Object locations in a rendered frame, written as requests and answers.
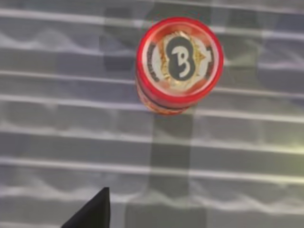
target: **red container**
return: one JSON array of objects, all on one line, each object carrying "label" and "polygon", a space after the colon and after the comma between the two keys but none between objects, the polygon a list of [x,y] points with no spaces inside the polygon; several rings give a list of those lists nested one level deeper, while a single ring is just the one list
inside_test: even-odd
[{"label": "red container", "polygon": [[214,33],[197,20],[176,17],[152,26],[140,42],[136,87],[152,111],[179,114],[207,95],[223,68]]}]

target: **jar lid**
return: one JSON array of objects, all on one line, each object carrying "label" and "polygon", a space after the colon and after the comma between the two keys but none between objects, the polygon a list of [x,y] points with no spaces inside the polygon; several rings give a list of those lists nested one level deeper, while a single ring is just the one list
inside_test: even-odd
[{"label": "jar lid", "polygon": [[184,17],[153,25],[142,38],[136,59],[143,85],[158,99],[178,104],[196,102],[209,93],[224,62],[214,33]]}]

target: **black object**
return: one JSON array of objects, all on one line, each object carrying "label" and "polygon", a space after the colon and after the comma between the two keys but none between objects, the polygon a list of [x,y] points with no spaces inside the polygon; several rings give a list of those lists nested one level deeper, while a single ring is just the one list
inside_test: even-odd
[{"label": "black object", "polygon": [[110,189],[102,189],[61,228],[109,228]]}]

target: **gold decoration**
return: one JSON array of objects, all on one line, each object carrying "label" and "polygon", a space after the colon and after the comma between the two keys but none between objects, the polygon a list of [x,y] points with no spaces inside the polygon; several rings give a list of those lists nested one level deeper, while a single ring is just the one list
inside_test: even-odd
[{"label": "gold decoration", "polygon": [[[173,37],[181,36],[190,41],[190,43],[193,46],[193,59],[195,63],[195,71],[193,75],[186,81],[178,81],[174,79],[170,73],[169,73],[169,68],[168,68],[168,61],[169,58],[165,53],[165,44],[164,41],[165,39],[170,39]],[[194,42],[193,38],[186,34],[183,31],[176,31],[170,35],[165,36],[158,44],[159,50],[160,50],[160,55],[161,55],[161,72],[164,75],[165,80],[169,83],[170,87],[178,87],[180,89],[185,89],[189,84],[195,80],[196,77],[199,76],[199,66],[200,63],[203,59],[206,58],[201,52],[200,52],[200,47]]]}]

